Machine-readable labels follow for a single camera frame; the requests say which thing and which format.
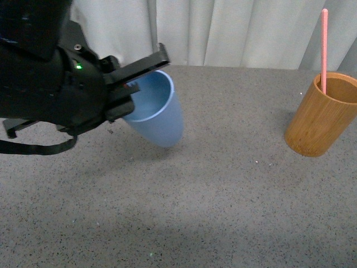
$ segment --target wooden cup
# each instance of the wooden cup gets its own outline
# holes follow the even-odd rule
[[[317,75],[285,132],[291,149],[304,156],[321,156],[357,115],[357,80],[327,73],[326,94]]]

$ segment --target gray speckled countertop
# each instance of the gray speckled countertop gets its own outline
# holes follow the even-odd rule
[[[357,121],[318,158],[283,138],[316,73],[164,71],[185,116],[175,147],[118,120],[60,155],[0,155],[0,267],[357,267]]]

